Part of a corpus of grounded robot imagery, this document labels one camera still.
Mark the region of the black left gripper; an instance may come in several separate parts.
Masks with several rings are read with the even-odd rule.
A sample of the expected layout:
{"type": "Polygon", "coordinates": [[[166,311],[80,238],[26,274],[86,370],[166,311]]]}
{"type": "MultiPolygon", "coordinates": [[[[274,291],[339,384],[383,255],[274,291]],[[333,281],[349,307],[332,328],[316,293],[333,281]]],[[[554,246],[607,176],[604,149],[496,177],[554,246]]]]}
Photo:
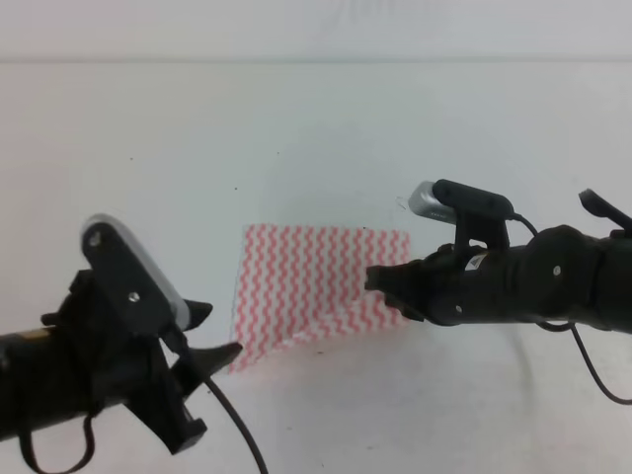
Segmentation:
{"type": "MultiPolygon", "coordinates": [[[[213,310],[210,303],[186,300],[186,331],[199,327],[213,310]]],[[[61,347],[96,414],[122,404],[177,454],[194,446],[206,424],[194,418],[187,399],[242,352],[239,343],[212,349],[191,349],[170,366],[156,336],[130,333],[119,320],[93,273],[76,274],[55,313],[41,317],[61,347]]]]}

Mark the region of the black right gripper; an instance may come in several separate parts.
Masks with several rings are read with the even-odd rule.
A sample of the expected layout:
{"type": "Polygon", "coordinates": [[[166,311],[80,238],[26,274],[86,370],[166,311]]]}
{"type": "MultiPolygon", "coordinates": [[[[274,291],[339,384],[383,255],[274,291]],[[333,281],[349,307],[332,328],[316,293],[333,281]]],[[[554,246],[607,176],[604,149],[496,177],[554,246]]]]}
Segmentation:
{"type": "Polygon", "coordinates": [[[523,248],[440,250],[422,260],[365,271],[364,289],[384,293],[387,307],[411,321],[439,326],[517,324],[517,268],[523,248]]]}

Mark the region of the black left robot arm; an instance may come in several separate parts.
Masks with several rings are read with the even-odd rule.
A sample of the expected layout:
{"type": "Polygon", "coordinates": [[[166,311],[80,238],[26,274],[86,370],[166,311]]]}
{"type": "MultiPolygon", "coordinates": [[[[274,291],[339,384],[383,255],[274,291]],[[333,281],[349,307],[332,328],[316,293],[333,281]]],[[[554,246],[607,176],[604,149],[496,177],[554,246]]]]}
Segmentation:
{"type": "Polygon", "coordinates": [[[1,339],[1,437],[48,428],[124,405],[173,453],[206,426],[185,402],[204,378],[230,364],[233,342],[194,349],[194,365],[168,364],[159,340],[130,334],[89,271],[79,272],[42,327],[1,339]]]}

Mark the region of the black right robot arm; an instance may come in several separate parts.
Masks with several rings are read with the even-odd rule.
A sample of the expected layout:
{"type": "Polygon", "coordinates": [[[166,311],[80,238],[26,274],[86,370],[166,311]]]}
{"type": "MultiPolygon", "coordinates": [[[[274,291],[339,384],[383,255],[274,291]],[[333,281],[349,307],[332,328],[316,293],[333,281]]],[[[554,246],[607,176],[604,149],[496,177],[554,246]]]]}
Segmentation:
{"type": "Polygon", "coordinates": [[[364,287],[414,321],[440,326],[567,322],[631,331],[631,219],[592,190],[583,208],[616,228],[605,238],[560,225],[511,246],[519,220],[501,195],[438,180],[421,184],[409,207],[448,222],[455,240],[428,257],[366,270],[364,287]]]}

